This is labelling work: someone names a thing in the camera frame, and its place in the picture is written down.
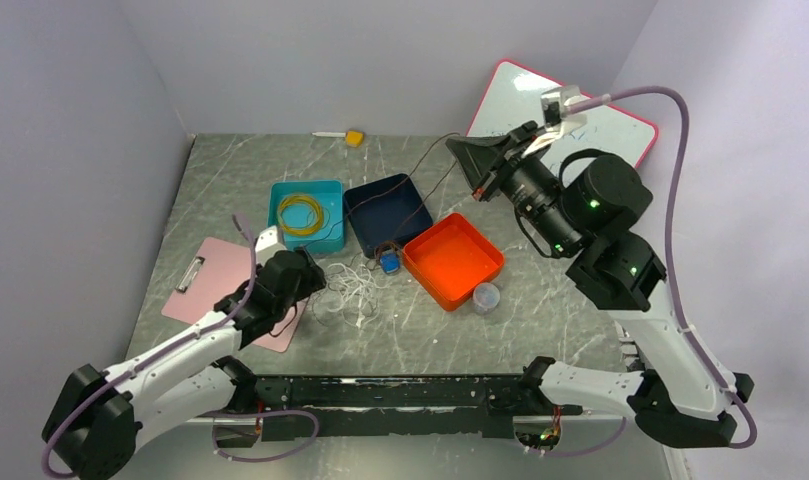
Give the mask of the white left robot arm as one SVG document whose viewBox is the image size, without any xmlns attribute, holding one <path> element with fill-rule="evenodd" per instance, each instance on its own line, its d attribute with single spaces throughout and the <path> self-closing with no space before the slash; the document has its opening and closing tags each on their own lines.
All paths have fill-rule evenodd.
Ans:
<svg viewBox="0 0 809 480">
<path fill-rule="evenodd" d="M 65 380 L 41 431 L 43 473 L 109 479 L 144 445 L 199 416 L 275 415 L 256 375 L 236 354 L 270 334 L 300 302 L 324 289 L 323 269 L 303 248 L 254 260 L 251 276 L 198 321 L 145 353 Z"/>
</svg>

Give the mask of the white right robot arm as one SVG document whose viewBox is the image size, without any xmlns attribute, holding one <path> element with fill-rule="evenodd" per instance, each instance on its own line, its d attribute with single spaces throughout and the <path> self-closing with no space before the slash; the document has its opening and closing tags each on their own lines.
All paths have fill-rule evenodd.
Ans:
<svg viewBox="0 0 809 480">
<path fill-rule="evenodd" d="M 615 373 L 537 357 L 520 380 L 530 413 L 578 406 L 635 423 L 651 439 L 678 449 L 734 446 L 730 414 L 754 388 L 746 374 L 724 370 L 677 317 L 674 276 L 632 230 L 652 201 L 638 172 L 620 156 L 595 148 L 569 154 L 552 172 L 542 128 L 527 122 L 504 136 L 454 136 L 446 147 L 473 198 L 504 195 L 522 234 L 547 259 L 569 261 L 567 277 L 635 342 L 651 366 Z M 584 161 L 571 181 L 563 171 Z"/>
</svg>

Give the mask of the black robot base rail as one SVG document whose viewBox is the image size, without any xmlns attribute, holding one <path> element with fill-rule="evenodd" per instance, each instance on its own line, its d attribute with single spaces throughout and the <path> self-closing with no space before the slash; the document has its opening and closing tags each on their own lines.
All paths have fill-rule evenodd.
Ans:
<svg viewBox="0 0 809 480">
<path fill-rule="evenodd" d="M 241 362 L 219 360 L 236 390 L 225 409 L 243 422 L 218 423 L 216 444 L 250 448 L 264 441 L 321 437 L 478 434 L 514 439 L 531 417 L 544 425 L 556 413 L 578 416 L 577 405 L 555 406 L 520 373 L 328 376 L 253 374 Z"/>
</svg>

